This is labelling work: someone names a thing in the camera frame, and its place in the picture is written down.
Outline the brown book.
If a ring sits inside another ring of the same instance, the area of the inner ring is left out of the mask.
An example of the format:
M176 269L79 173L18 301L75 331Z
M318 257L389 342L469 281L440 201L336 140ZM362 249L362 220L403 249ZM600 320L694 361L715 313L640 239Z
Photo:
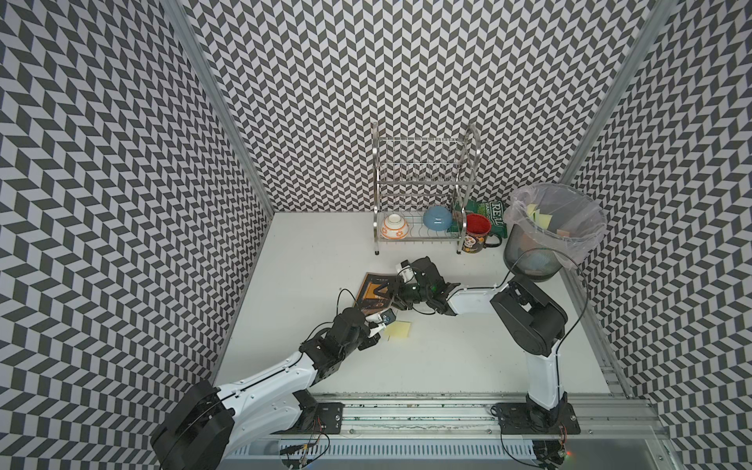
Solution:
M365 316L383 313L387 309L404 311L405 304L400 297L403 278L397 274L368 272L356 295L356 306Z

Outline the yellow sticky note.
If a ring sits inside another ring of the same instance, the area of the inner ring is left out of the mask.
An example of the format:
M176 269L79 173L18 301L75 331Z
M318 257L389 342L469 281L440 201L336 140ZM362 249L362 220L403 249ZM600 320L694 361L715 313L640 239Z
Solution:
M410 329L410 322L397 320L385 328L384 334L391 339L406 339L409 338Z

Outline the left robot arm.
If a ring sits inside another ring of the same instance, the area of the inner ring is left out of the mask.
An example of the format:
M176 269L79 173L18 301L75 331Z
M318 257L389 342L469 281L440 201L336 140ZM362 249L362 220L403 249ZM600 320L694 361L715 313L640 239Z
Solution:
M377 345L396 319L391 309L366 315L347 307L275 366L221 386L193 385L150 437L160 468L215 469L235 450L271 435L338 433L342 405L319 403L309 390L351 353Z

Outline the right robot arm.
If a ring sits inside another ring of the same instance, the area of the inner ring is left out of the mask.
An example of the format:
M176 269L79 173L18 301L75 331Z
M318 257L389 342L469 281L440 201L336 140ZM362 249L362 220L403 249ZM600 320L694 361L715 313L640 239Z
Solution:
M432 315L496 315L526 354L530 419L558 417L565 401L558 358L568 315L529 276L509 273L499 285L468 287L446 282L428 257L405 260L397 268L394 305L406 311L416 304Z

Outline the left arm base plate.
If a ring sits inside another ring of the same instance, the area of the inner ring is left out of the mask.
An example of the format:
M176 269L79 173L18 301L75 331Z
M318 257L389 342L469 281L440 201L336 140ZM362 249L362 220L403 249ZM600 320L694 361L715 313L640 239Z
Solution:
M315 403L303 405L298 421L281 434L305 434L305 432L339 435L343 425L344 403Z

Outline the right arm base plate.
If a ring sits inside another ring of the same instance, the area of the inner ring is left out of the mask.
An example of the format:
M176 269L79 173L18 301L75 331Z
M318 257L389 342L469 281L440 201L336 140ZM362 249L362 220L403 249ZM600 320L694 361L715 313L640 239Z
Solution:
M491 415L499 421L505 435L556 435L577 436L582 432L574 407L561 401L552 410L536 403L496 403Z

